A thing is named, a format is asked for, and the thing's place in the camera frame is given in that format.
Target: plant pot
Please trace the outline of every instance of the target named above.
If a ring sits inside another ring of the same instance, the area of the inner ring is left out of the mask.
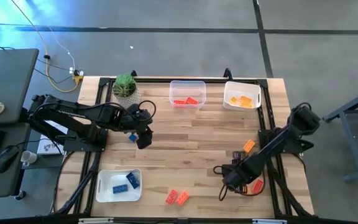
[[[120,97],[114,95],[114,97],[117,99],[117,102],[125,108],[128,108],[133,104],[139,104],[142,101],[142,96],[140,95],[140,91],[137,86],[135,92],[131,96]]]

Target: wooden tabletop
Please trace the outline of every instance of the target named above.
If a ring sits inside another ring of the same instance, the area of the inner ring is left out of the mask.
[[[84,78],[79,103],[94,104],[99,78]],[[206,86],[207,101],[201,109],[175,110],[169,102],[169,83],[138,83],[142,99],[152,100],[157,105],[150,125],[154,131],[152,145],[139,150],[128,140],[129,134],[109,131],[99,170],[140,169],[142,196],[136,202],[99,203],[95,199],[93,217],[273,218],[268,180],[265,190],[258,196],[228,192],[222,202],[218,200],[222,177],[213,173],[213,167],[231,163],[232,151],[242,150],[248,139],[256,142],[253,151],[259,150],[257,131],[260,126],[256,111],[223,108],[224,84]],[[290,114],[283,79],[268,79],[268,89],[276,125],[282,127]],[[266,114],[264,101],[262,106]],[[153,111],[150,105],[142,107]],[[58,208],[78,185],[83,157],[82,152],[74,153],[63,168],[58,186]],[[302,206],[313,213],[302,163],[293,155],[282,157],[289,189]],[[85,207],[88,187],[81,211]],[[190,198],[183,206],[165,203],[172,189],[189,193]],[[284,211],[282,193],[277,189],[280,208]]]

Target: blue lego brick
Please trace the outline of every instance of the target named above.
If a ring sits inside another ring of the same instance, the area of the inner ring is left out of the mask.
[[[137,179],[133,173],[129,173],[127,175],[127,179],[129,180],[129,182],[131,183],[131,185],[134,189],[136,189],[140,185],[139,181],[137,181]]]
[[[131,134],[128,138],[129,138],[132,142],[135,142],[136,139],[137,139],[136,135],[134,135],[134,134]]]
[[[118,193],[127,192],[127,191],[128,191],[128,185],[127,184],[112,187],[112,193],[113,194],[118,194]]]

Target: concrete floor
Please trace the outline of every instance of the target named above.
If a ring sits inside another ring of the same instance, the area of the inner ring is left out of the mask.
[[[20,7],[37,25],[80,27],[230,28],[256,29],[252,0],[57,0],[21,1]],[[259,0],[265,29],[358,30],[358,1]],[[0,0],[0,24],[27,21],[7,0]],[[71,67],[71,58],[50,32],[42,33],[52,63]],[[236,77],[266,77],[258,34],[184,34],[121,32],[57,32],[59,41],[83,67],[86,75],[117,75],[136,70],[139,75],[220,77],[226,67]],[[358,95],[358,35],[267,34],[273,76],[284,78],[290,104],[310,102],[323,116]],[[38,48],[35,32],[0,30],[0,45]],[[36,67],[45,71],[44,64]],[[67,72],[51,68],[62,80]],[[72,88],[72,82],[60,84]],[[34,73],[25,106],[33,94],[50,93],[76,100],[78,90],[60,93]],[[311,199],[323,218],[358,221],[358,181],[342,176],[356,166],[340,122],[322,124],[309,140],[315,147],[305,153]],[[9,213],[0,218],[48,213],[57,169],[25,172],[23,201],[0,198]]]

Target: yellow cable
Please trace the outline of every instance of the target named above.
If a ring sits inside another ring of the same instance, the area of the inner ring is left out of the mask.
[[[41,38],[41,40],[42,40],[42,43],[43,43],[43,45],[44,45],[45,55],[48,55],[47,44],[45,43],[44,38],[42,38],[42,36],[41,36],[40,32],[38,31],[38,29],[34,26],[34,24],[31,22],[31,20],[24,14],[24,12],[22,11],[22,9],[20,9],[20,7],[19,7],[13,0],[11,0],[11,1],[12,1],[13,4],[15,4],[15,6],[20,10],[20,12],[23,14],[23,16],[31,23],[31,25],[32,25],[32,27],[35,29],[35,31],[37,31],[37,33],[38,33],[38,35],[40,36],[40,38]],[[61,89],[59,89],[59,87],[57,87],[57,86],[53,83],[52,79],[50,79],[50,76],[49,76],[49,59],[46,58],[46,60],[47,60],[47,63],[46,63],[47,77],[48,77],[48,79],[49,79],[50,84],[52,84],[52,86],[53,86],[55,89],[57,89],[58,91],[60,91],[60,92],[62,92],[62,93],[69,93],[69,92],[72,92],[72,91],[74,91],[74,90],[77,89],[78,84],[79,84],[80,81],[81,81],[81,80],[77,80],[77,79],[75,79],[75,86],[74,86],[74,88],[72,88],[71,90],[61,90]]]

